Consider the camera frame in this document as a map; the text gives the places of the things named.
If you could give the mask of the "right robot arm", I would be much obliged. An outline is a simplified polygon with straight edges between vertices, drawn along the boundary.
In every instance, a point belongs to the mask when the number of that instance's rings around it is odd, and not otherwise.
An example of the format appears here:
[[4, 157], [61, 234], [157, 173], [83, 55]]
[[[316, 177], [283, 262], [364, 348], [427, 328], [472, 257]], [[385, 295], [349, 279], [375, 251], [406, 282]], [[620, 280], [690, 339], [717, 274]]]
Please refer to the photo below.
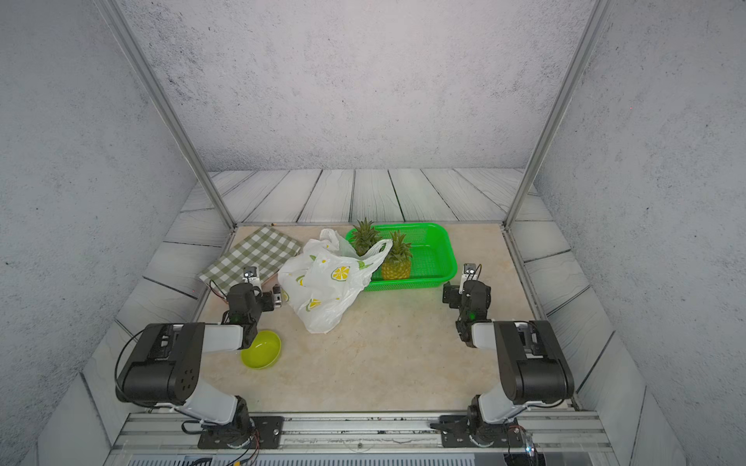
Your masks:
[[458, 310], [456, 330], [468, 347], [497, 355], [499, 384], [472, 398], [463, 417], [442, 416], [431, 429], [445, 448], [523, 447], [535, 453], [532, 437], [518, 423], [529, 409], [553, 409], [569, 400], [575, 382], [547, 320], [490, 320], [492, 290], [482, 282], [443, 285], [442, 301]]

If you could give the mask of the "pineapple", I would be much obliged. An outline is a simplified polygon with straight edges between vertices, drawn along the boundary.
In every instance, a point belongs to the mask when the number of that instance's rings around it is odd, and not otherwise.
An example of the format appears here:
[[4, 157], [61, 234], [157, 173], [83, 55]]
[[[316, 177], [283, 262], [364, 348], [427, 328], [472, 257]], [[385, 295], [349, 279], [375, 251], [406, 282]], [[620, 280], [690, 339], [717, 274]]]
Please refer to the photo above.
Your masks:
[[352, 230], [351, 244], [358, 256], [365, 256], [380, 240], [380, 232], [374, 228], [373, 221], [369, 221], [367, 217], [359, 221]]
[[381, 267], [383, 280], [407, 280], [410, 278], [412, 269], [412, 246], [406, 241], [406, 235], [401, 231], [394, 231], [390, 238], [392, 249]]

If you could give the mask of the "white plastic bag lemon print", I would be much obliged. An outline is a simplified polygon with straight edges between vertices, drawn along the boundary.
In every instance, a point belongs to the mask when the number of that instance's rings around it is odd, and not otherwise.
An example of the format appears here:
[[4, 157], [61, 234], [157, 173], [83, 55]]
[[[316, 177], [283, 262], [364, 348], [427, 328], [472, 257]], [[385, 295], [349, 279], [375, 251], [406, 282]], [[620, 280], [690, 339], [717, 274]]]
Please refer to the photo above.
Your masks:
[[279, 285], [307, 331], [326, 334], [340, 324], [391, 250], [392, 240], [382, 239], [359, 256], [345, 238], [326, 228], [281, 267]]

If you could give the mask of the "pineapple front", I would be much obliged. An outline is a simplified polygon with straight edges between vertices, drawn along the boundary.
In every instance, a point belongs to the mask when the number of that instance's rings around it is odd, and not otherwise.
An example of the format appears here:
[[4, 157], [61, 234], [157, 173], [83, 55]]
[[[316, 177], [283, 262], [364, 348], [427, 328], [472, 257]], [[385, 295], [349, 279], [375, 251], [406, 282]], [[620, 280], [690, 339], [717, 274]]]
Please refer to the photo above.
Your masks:
[[390, 238], [392, 249], [381, 267], [383, 280], [407, 280], [410, 278], [412, 269], [412, 246], [406, 241], [406, 235], [401, 231], [394, 231]]

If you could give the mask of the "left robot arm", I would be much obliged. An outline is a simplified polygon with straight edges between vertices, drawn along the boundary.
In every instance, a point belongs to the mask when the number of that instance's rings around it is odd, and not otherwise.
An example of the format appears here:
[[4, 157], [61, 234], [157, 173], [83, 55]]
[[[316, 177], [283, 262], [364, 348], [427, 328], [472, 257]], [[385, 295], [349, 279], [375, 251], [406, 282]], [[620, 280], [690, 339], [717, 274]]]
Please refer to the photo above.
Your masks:
[[152, 323], [136, 336], [126, 362], [115, 364], [115, 392], [122, 403], [146, 409], [169, 408], [199, 430], [204, 449], [240, 450], [260, 445], [260, 429], [246, 401], [228, 395], [200, 377], [202, 357], [248, 349], [258, 337], [258, 323], [282, 302], [279, 287], [264, 291], [239, 283], [227, 293], [228, 309], [218, 323]]

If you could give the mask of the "pineapple back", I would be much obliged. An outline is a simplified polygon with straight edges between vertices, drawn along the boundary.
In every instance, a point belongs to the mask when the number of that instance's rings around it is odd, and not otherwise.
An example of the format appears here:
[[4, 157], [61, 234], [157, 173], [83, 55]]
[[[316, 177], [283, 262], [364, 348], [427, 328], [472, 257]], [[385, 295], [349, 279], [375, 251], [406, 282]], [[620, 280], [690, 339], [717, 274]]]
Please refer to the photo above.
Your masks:
[[369, 221], [367, 217], [359, 221], [352, 230], [351, 244], [358, 256], [365, 256], [380, 240], [380, 232], [374, 228], [373, 221]]

